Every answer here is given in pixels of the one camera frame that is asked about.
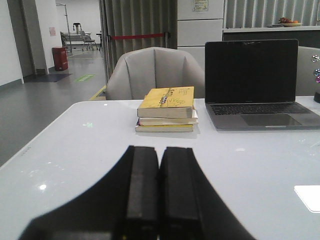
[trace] laptop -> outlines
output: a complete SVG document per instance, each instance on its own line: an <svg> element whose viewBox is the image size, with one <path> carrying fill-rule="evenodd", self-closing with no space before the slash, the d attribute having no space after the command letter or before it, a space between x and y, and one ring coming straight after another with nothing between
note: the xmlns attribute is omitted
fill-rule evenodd
<svg viewBox="0 0 320 240"><path fill-rule="evenodd" d="M319 129L295 102L298 40L205 44L205 105L217 130Z"/></svg>

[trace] black laptop screen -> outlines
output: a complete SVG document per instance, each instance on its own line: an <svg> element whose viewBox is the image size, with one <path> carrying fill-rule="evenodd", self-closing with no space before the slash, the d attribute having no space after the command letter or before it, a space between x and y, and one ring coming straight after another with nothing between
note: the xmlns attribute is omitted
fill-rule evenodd
<svg viewBox="0 0 320 240"><path fill-rule="evenodd" d="M206 103L277 103L296 98L298 40L205 44Z"/></svg>

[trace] laptop trackpad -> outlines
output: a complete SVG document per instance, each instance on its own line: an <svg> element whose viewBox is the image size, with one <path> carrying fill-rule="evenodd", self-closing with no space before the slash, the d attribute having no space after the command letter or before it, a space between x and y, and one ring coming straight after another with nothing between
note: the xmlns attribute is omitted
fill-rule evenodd
<svg viewBox="0 0 320 240"><path fill-rule="evenodd" d="M241 115L241 117L249 126L266 126L279 128L285 126L301 126L299 122L294 120L288 114Z"/></svg>

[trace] stack of books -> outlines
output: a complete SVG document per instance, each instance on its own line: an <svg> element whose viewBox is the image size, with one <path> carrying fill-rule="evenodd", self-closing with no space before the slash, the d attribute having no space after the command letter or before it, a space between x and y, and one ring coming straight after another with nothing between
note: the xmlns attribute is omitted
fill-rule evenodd
<svg viewBox="0 0 320 240"><path fill-rule="evenodd" d="M198 123L194 87L153 88L137 109L136 132L192 132Z"/></svg>

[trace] gray floor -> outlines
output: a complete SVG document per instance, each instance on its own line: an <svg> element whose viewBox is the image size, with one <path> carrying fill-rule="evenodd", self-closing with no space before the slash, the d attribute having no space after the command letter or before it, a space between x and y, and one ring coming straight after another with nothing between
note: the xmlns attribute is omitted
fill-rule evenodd
<svg viewBox="0 0 320 240"><path fill-rule="evenodd" d="M71 74L57 82L26 82L0 90L0 166L72 104L88 101L105 84L102 51L68 53ZM76 81L85 74L95 76Z"/></svg>

